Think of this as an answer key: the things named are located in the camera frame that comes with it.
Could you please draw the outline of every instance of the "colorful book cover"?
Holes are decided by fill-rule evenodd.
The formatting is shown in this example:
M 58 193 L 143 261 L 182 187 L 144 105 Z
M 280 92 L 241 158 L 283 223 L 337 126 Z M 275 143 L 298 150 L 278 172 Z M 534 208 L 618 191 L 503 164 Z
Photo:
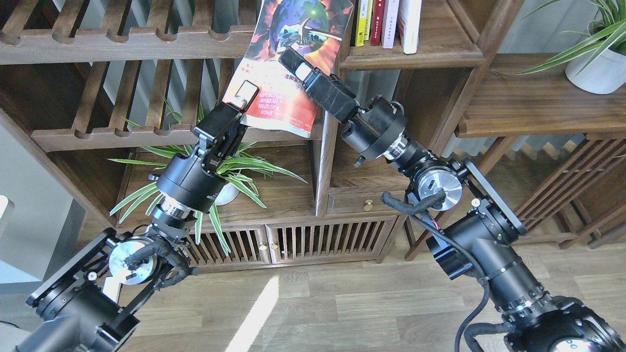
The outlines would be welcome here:
M 396 38 L 396 23 L 398 20 L 399 0 L 387 0 L 385 4 L 385 15 L 382 17 L 382 47 L 384 49 L 393 48 Z
M 365 27 L 367 24 L 367 0 L 359 0 L 359 12 L 356 19 L 356 37 L 354 46 L 363 46 L 365 41 Z
M 317 104 L 278 58 L 291 47 L 330 74 L 351 14 L 350 0 L 265 0 L 250 46 L 223 100 L 230 101 L 244 80 L 249 80 L 260 90 L 242 123 L 308 138 Z
M 385 0 L 374 0 L 373 7 L 372 33 L 370 34 L 369 44 L 371 46 L 379 46 L 381 44 L 382 17 L 385 13 Z
M 365 40 L 369 40 L 369 33 L 372 30 L 372 10 L 374 9 L 374 0 L 367 1 L 367 16 L 365 17 Z

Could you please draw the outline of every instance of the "white flower pot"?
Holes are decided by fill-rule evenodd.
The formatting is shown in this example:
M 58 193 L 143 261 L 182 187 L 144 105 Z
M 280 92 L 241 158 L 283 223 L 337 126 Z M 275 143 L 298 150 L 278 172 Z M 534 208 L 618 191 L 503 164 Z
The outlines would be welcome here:
M 226 184 L 215 198 L 215 205 L 224 205 L 232 202 L 237 198 L 239 189 L 230 182 Z
M 565 75 L 575 86 L 595 94 L 609 94 L 626 83 L 626 55 L 610 50 L 605 50 L 579 73 L 592 53 L 579 56 L 567 64 Z

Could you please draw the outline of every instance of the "drawer knob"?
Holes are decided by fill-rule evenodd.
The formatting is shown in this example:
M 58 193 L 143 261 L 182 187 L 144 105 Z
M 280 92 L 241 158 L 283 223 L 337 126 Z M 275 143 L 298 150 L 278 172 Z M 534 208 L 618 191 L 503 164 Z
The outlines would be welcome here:
M 365 210 L 366 212 L 369 212 L 373 208 L 374 208 L 374 201 L 371 200 L 371 199 L 366 200 L 365 201 L 365 206 L 363 207 L 363 210 Z

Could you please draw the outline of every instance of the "white book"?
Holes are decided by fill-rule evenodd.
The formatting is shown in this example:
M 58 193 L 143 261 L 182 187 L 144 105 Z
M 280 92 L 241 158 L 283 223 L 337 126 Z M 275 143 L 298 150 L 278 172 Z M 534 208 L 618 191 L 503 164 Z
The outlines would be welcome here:
M 387 0 L 385 3 L 385 14 L 382 16 L 382 47 L 384 49 L 393 48 L 399 2 L 400 0 Z
M 419 18 L 422 11 L 422 0 L 400 0 L 398 9 L 398 31 L 400 43 L 405 54 L 418 52 Z

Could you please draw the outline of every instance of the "spider plant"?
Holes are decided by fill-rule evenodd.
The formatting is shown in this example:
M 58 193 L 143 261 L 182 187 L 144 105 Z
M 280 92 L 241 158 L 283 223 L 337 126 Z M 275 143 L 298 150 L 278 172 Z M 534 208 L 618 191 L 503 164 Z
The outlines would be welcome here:
M 533 13 L 546 8 L 549 5 L 558 3 L 561 0 L 550 0 L 547 3 L 533 10 Z M 551 67 L 566 63 L 579 56 L 593 52 L 589 60 L 580 69 L 581 72 L 598 56 L 606 50 L 612 50 L 616 53 L 626 55 L 626 0 L 588 0 L 598 7 L 599 19 L 591 22 L 591 33 L 573 32 L 586 36 L 583 41 L 572 46 L 571 48 L 559 53 L 546 61 L 536 65 L 533 68 L 517 73 L 518 75 L 526 75 L 549 69 Z
M 166 104 L 169 110 L 166 116 L 171 115 L 174 117 L 174 119 L 176 119 L 178 123 L 181 123 L 182 115 L 180 113 L 173 111 L 171 105 L 169 104 L 169 102 L 167 102 L 167 100 L 166 100 Z M 202 111 L 202 106 L 199 105 L 198 106 L 198 122 L 200 122 L 203 117 L 204 117 L 204 114 Z M 133 123 L 129 120 L 127 121 L 130 125 L 134 127 L 139 126 L 136 123 Z M 266 159 L 258 155 L 249 154 L 247 150 L 250 147 L 252 147 L 253 144 L 254 143 L 241 143 L 237 149 L 237 153 L 235 153 L 233 157 L 226 158 L 226 160 L 224 160 L 224 162 L 217 169 L 216 174 L 219 177 L 226 180 L 227 182 L 230 182 L 231 184 L 233 184 L 236 188 L 238 188 L 241 192 L 243 192 L 245 195 L 250 197 L 250 199 L 252 199 L 255 203 L 257 203 L 259 206 L 263 208 L 266 208 L 266 206 L 259 199 L 259 191 L 254 184 L 254 180 L 251 177 L 248 177 L 242 174 L 243 170 L 251 170 L 251 171 L 262 174 L 264 177 L 273 177 L 274 173 L 282 173 L 282 174 L 294 177 L 306 183 L 306 181 L 302 177 L 296 175 L 295 173 L 289 170 L 286 170 L 282 167 L 273 165 L 270 162 L 268 162 Z M 188 157 L 193 152 L 192 145 L 180 145 L 180 146 L 179 145 L 166 145 L 166 146 L 161 146 L 161 147 L 141 147 L 141 148 L 148 152 L 154 153 L 156 155 L 159 155 L 167 159 L 172 159 L 174 155 L 177 153 L 180 153 Z M 109 160 L 113 162 L 118 162 L 118 163 L 153 166 L 154 170 L 161 170 L 167 166 L 166 163 L 147 162 L 147 161 L 133 160 L 133 159 L 109 159 Z M 134 191 L 129 196 L 127 196 L 122 201 L 120 201 L 117 205 L 115 205 L 111 209 L 110 215 L 113 215 L 115 212 L 118 212 L 124 206 L 129 204 L 129 207 L 126 209 L 124 214 L 122 214 L 122 216 L 120 217 L 120 223 L 121 223 L 141 203 L 152 198 L 152 201 L 150 202 L 145 212 L 145 214 L 149 216 L 154 210 L 154 208 L 157 206 L 157 204 L 159 204 L 159 202 L 163 199 L 163 197 L 164 195 L 157 189 L 157 183 L 152 182 Z M 220 245 L 222 246 L 224 253 L 226 254 L 230 253 L 228 242 L 226 241 L 222 233 L 222 225 L 220 222 L 220 216 L 217 210 L 217 206 L 215 204 L 213 204 L 210 210 L 208 211 L 208 216 L 209 216 L 209 219 L 211 220 L 211 224 L 213 225 L 213 228 L 215 229 L 215 233 L 218 236 Z M 201 231 L 202 231 L 203 213 L 195 211 L 195 217 L 197 219 L 195 223 L 195 242 L 196 244 L 199 244 Z

